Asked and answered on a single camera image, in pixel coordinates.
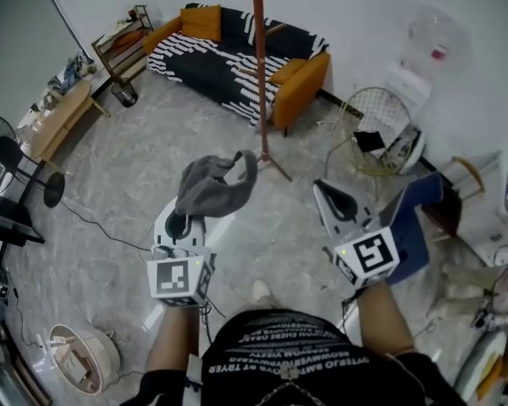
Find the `coat rack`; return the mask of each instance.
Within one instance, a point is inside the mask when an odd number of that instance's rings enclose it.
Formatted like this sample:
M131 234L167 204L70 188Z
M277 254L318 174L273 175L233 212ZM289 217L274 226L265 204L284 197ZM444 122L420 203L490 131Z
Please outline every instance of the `coat rack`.
M273 164L279 172L291 182L291 177L287 172L273 159L269 153L268 144L268 120L265 102L265 36L271 35L275 31L282 30L286 25L279 24L265 30L263 23L263 0L253 0L254 2L254 25L256 28L256 58L257 72L242 70L250 75L257 76L258 91L260 97L260 129L262 132L262 153L257 158L258 162L269 162Z

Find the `gray tile floor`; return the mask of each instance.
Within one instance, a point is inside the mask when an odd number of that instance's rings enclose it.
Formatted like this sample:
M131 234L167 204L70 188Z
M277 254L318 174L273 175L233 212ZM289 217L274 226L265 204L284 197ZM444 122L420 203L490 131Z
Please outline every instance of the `gray tile floor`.
M207 154L233 156L240 149L258 152L259 135L247 122L204 96L146 71L135 80L140 94L132 108L122 108L108 91L99 102L110 119L87 113L57 154L66 177L64 202L85 217L99 221L117 238L150 248L147 231L169 200L176 196L180 172ZM218 242L217 270L209 297L225 315L247 303L251 284L264 278L283 305L338 323L340 301L351 294L344 278L327 262L321 247L325 234L318 220L311 185L323 175L323 160L332 145L329 124L338 108L315 101L306 116L283 139L272 131L272 153L293 176L292 184L268 167L259 174L249 203L237 212L233 227ZM330 163L332 178L351 179L341 156ZM373 180L361 174L356 182L373 193ZM380 200L396 194L405 178L386 179ZM51 327L87 324L114 330L121 358L120 372L143 371L156 336L143 321L157 305L149 296L146 270L136 250L110 241L96 226L86 224L59 205L49 210L35 190L28 201L32 219L47 242L8 247L4 264L19 291L28 341ZM425 222L426 233L432 228ZM439 264L457 257L474 263L467 249L452 244L432 247L428 268L394 287L413 332L426 324L439 280ZM24 356L55 404L117 404L135 394L139 376L127 376L96 398L67 386L40 349L25 348L20 318L12 305L7 321ZM223 325L216 312L209 316L212 334ZM417 338L426 354L439 354L443 374L453 381L477 334L465 321L438 324L434 333ZM201 333L201 350L207 339Z

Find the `sneaker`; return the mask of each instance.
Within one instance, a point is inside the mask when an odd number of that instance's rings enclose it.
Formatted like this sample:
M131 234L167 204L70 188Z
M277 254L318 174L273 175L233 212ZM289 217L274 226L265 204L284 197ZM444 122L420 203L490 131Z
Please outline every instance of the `sneaker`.
M256 280L252 284L251 302L257 304L263 298L271 298L271 289L263 280Z

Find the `white box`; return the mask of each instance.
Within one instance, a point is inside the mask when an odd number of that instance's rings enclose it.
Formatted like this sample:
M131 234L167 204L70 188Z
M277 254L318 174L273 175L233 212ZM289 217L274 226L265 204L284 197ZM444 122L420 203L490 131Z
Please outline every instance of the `white box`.
M148 261L151 296L171 307L204 305L213 270L207 257Z
M390 228L381 228L336 246L333 263L355 288L386 278L399 265L399 253Z

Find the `white wall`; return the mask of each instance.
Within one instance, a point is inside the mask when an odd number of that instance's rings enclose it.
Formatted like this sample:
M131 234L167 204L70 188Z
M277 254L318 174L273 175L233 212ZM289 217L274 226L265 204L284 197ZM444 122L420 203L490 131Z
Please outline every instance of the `white wall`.
M0 0L0 116L15 128L78 49L49 0Z
M189 2L251 9L250 0L59 0L84 45L134 3L154 19L176 16ZM508 140L508 0L265 0L266 14L324 35L332 65L325 88L341 99L380 83L395 59L418 5L445 11L462 28L449 61L417 122L428 136L427 158L475 156Z

